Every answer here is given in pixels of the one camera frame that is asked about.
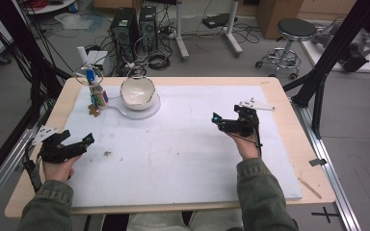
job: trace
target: computer tower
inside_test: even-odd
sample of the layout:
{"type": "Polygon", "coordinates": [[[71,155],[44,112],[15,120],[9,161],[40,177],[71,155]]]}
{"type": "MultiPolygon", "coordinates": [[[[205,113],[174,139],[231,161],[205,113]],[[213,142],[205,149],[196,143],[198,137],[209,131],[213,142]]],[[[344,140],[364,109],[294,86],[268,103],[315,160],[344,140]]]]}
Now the computer tower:
{"type": "Polygon", "coordinates": [[[140,11],[140,32],[144,51],[158,49],[157,9],[154,6],[142,6],[140,11]]]}
{"type": "Polygon", "coordinates": [[[137,60],[140,38],[140,29],[137,14],[134,8],[119,8],[110,26],[112,39],[116,50],[128,62],[137,60]]]}

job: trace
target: wooden table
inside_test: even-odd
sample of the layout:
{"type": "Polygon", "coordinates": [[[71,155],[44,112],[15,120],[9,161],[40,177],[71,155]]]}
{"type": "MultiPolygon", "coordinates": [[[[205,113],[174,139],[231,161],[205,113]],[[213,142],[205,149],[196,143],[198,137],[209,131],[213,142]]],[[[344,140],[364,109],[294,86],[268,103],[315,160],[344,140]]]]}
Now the wooden table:
{"type": "MultiPolygon", "coordinates": [[[[312,167],[309,161],[316,159],[304,130],[294,113],[278,79],[268,77],[152,77],[158,86],[260,86],[267,102],[276,107],[274,120],[279,130],[290,162],[299,178],[304,197],[300,200],[290,200],[287,204],[316,204],[332,203],[335,200],[334,192],[320,166],[312,167]]],[[[123,78],[105,78],[102,86],[119,86],[123,78]]],[[[82,85],[75,79],[66,82],[65,87],[48,119],[46,126],[56,127],[62,131],[67,118],[73,109],[74,102],[82,85]]],[[[36,159],[40,146],[35,148],[32,158],[36,159]]],[[[14,189],[7,205],[5,214],[9,218],[20,218],[23,207],[32,199],[34,191],[29,177],[24,172],[14,189]]],[[[123,206],[101,208],[72,208],[74,215],[83,214],[112,214],[112,213],[139,213],[156,211],[189,211],[203,209],[236,208],[238,203],[199,203],[199,204],[170,204],[158,206],[123,206]]]]}

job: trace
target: stool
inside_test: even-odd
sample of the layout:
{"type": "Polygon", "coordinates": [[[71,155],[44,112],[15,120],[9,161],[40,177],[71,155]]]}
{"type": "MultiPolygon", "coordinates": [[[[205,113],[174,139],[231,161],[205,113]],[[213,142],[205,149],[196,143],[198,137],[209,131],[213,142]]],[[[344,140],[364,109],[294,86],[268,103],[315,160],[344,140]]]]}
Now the stool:
{"type": "Polygon", "coordinates": [[[260,68],[264,61],[270,61],[276,66],[276,73],[269,75],[269,77],[276,77],[281,68],[292,69],[295,68],[296,72],[290,74],[290,79],[296,79],[299,76],[299,66],[302,63],[299,55],[290,50],[293,41],[310,40],[315,35],[317,29],[315,26],[307,21],[298,18],[282,19],[278,23],[278,31],[282,34],[281,39],[288,39],[284,48],[273,48],[267,52],[261,61],[256,63],[256,68],[260,68]]]}

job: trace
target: black tape mark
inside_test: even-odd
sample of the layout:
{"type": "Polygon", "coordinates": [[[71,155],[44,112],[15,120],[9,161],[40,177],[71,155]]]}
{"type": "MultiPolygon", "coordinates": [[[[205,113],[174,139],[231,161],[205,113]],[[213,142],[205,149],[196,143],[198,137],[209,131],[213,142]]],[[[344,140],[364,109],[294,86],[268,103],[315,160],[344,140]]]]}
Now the black tape mark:
{"type": "Polygon", "coordinates": [[[318,165],[323,166],[327,163],[327,161],[324,159],[315,159],[309,162],[313,167],[318,166],[318,165]]]}
{"type": "Polygon", "coordinates": [[[331,223],[330,217],[337,217],[339,218],[339,214],[329,214],[327,213],[326,207],[323,207],[324,213],[311,213],[313,216],[325,216],[327,218],[327,221],[331,223]]]}

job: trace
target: jacket sleeve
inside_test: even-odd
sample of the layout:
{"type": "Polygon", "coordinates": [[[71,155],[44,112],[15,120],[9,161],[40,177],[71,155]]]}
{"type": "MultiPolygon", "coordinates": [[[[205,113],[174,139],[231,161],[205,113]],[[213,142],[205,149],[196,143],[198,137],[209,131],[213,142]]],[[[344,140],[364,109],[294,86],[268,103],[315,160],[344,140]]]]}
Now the jacket sleeve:
{"type": "Polygon", "coordinates": [[[298,230],[286,211],[278,180],[259,158],[237,166],[237,192],[246,231],[298,230]]]}
{"type": "Polygon", "coordinates": [[[18,231],[71,230],[73,189],[59,181],[45,181],[22,212],[18,231]]]}

